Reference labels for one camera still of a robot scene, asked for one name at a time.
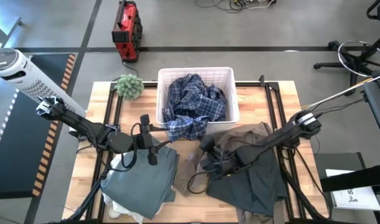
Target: white fabric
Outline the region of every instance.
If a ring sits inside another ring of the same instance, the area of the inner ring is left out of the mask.
[[[111,167],[114,167],[116,168],[116,166],[118,165],[118,163],[121,161],[121,155],[116,155],[114,157],[114,159],[111,161]],[[129,211],[128,209],[122,207],[120,204],[114,202],[108,195],[106,195],[105,193],[102,193],[103,194],[103,198],[104,198],[104,203],[107,205],[107,206],[110,206],[110,210],[108,211],[108,216],[110,216],[110,218],[118,218],[120,216],[120,214],[125,214],[125,215],[130,215],[132,216],[132,218],[139,224],[143,224],[143,219],[144,217],[142,215],[140,215],[139,213],[136,213],[136,212],[131,212]],[[157,214],[161,211],[162,207],[163,207],[164,203],[161,204],[161,207],[159,208]]]

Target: white tower fan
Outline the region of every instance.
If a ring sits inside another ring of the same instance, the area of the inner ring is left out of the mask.
[[[40,103],[38,96],[58,96],[64,100],[68,110],[86,116],[77,102],[19,50],[0,49],[0,77],[37,103]]]

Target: plastic basket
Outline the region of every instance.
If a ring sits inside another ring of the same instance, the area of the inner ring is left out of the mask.
[[[209,122],[206,134],[227,131],[234,128],[240,119],[237,91],[235,89],[233,69],[229,67],[207,67],[207,68],[164,68],[158,72],[157,87],[157,110],[156,120],[160,126],[164,124],[163,108],[168,100],[168,88],[178,78],[188,74],[198,74],[207,86],[215,84],[225,93],[226,121]]]

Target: green plant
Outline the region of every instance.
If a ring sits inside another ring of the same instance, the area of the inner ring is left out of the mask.
[[[134,100],[140,96],[145,86],[143,80],[135,75],[121,75],[121,78],[116,81],[115,88],[124,100]]]

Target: red power station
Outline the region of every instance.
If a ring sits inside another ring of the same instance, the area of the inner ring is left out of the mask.
[[[122,62],[137,62],[142,31],[136,3],[120,1],[112,36]]]

